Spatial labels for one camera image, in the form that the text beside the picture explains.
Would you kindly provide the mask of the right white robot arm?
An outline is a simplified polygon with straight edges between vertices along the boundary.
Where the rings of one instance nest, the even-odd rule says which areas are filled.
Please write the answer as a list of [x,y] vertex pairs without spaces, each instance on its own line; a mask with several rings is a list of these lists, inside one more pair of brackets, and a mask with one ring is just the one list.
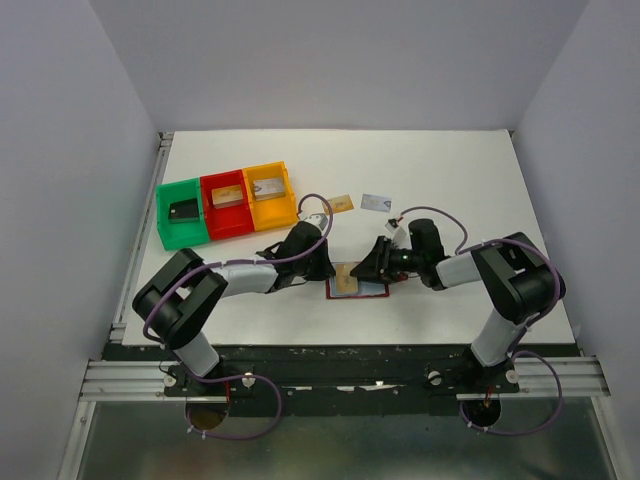
[[564,279],[521,232],[447,256],[432,220],[414,220],[408,231],[409,249],[380,236],[350,275],[360,281],[389,285],[413,273],[434,291],[482,283],[493,309],[468,347],[471,360],[459,371],[467,389],[483,391],[494,383],[495,367],[506,362],[525,332],[564,297]]

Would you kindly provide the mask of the red leather card holder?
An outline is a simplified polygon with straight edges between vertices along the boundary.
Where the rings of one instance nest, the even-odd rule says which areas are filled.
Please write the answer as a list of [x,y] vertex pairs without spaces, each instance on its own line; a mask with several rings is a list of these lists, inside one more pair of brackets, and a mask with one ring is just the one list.
[[351,275],[351,271],[357,266],[356,262],[338,262],[333,267],[335,275],[326,280],[326,298],[339,299],[367,299],[384,298],[390,295],[389,287],[358,280]]

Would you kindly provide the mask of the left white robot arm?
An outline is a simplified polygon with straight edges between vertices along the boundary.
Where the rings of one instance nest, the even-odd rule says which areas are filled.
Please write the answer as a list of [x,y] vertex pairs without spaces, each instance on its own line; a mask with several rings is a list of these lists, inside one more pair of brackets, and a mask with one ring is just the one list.
[[132,301],[145,322],[143,332],[171,350],[188,368],[187,382],[201,395],[214,393],[222,380],[220,356],[203,326],[219,300],[247,293],[268,294],[335,275],[326,234],[329,219],[313,214],[286,238],[253,257],[210,267],[190,248],[175,253]]

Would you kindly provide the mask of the white VIP card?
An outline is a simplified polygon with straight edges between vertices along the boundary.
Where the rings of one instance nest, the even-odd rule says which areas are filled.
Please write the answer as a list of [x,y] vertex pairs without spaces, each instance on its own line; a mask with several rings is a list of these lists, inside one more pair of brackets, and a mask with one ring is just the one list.
[[360,208],[364,210],[385,212],[391,211],[392,199],[390,197],[363,194],[361,198]]

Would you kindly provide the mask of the gold VIP card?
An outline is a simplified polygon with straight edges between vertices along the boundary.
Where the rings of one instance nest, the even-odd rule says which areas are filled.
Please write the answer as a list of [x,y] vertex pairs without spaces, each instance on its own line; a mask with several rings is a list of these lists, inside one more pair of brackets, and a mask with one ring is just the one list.
[[335,267],[335,290],[339,295],[353,295],[359,291],[358,279],[350,276],[350,271],[356,263],[341,263]]
[[329,198],[328,204],[334,214],[343,213],[354,209],[353,201],[351,199],[351,196],[348,194]]

